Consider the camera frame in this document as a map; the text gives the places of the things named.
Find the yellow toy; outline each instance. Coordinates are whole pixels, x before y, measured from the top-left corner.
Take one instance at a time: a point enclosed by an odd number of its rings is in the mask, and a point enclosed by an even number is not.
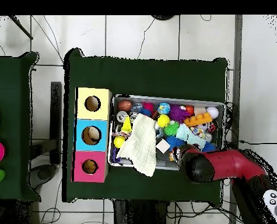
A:
[[[116,136],[113,140],[113,144],[117,149],[122,147],[122,144],[125,142],[126,137],[124,136]]]
[[[130,123],[130,117],[127,116],[124,123],[122,124],[121,131],[123,133],[129,134],[132,131],[131,123]]]
[[[185,125],[188,127],[192,127],[192,126],[196,126],[196,125],[204,124],[208,122],[212,122],[212,118],[209,113],[198,114],[197,116],[186,118],[184,120]]]
[[[169,125],[169,123],[170,123],[169,116],[167,116],[165,114],[161,114],[157,120],[157,124],[161,128],[167,127]]]

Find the circular hole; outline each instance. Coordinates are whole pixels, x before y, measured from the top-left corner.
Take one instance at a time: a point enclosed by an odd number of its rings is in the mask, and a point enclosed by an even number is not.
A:
[[[87,174],[94,174],[98,169],[98,165],[94,160],[86,160],[82,164],[82,170]]]
[[[97,96],[89,96],[85,100],[85,108],[89,111],[97,111],[101,107],[101,101]]]
[[[87,145],[96,145],[101,140],[101,131],[95,126],[88,126],[82,131],[82,141]]]

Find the yellow box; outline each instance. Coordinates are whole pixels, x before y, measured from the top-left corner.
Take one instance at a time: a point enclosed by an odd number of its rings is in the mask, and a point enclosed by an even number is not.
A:
[[[108,120],[111,95],[108,89],[76,88],[77,118],[83,120]],[[94,107],[92,108],[89,105],[90,103],[98,103],[97,110]]]

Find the green table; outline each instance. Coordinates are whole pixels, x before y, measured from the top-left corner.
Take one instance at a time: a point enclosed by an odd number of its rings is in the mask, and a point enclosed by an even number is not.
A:
[[[30,167],[30,68],[38,54],[27,52],[19,58],[0,57],[0,142],[5,156],[0,169],[0,199],[38,201],[28,185]]]
[[[115,198],[164,201],[210,201],[220,205],[220,182],[192,184],[178,171],[157,170],[146,177],[130,167],[110,166],[105,183],[71,182],[75,88],[105,88],[113,94],[225,102],[227,62],[130,60],[65,56],[64,201]]]

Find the metal tray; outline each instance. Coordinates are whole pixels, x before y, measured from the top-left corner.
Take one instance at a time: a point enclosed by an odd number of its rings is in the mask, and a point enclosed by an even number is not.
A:
[[[218,124],[218,128],[213,133],[212,143],[216,144],[218,148],[223,148],[223,138],[224,138],[224,122],[226,116],[226,106],[223,103],[212,102],[212,101],[198,101],[198,100],[181,100],[181,99],[170,99],[170,98],[158,98],[158,97],[148,97],[148,96],[136,96],[136,95],[121,95],[117,94],[113,96],[110,107],[110,115],[113,116],[110,121],[110,134],[108,140],[108,163],[112,166],[124,166],[124,167],[133,167],[133,164],[126,158],[121,158],[119,163],[113,162],[111,159],[111,151],[114,148],[113,145],[113,137],[112,133],[115,130],[117,125],[116,114],[118,113],[117,105],[122,100],[130,100],[133,103],[137,102],[150,102],[155,105],[157,108],[158,105],[162,102],[166,102],[168,104],[176,104],[176,105],[190,105],[194,107],[216,107],[219,111],[218,117],[215,121]],[[175,162],[171,162],[169,160],[169,151],[166,151],[164,154],[161,153],[158,149],[156,149],[156,169],[165,169],[165,170],[178,170],[177,164]]]

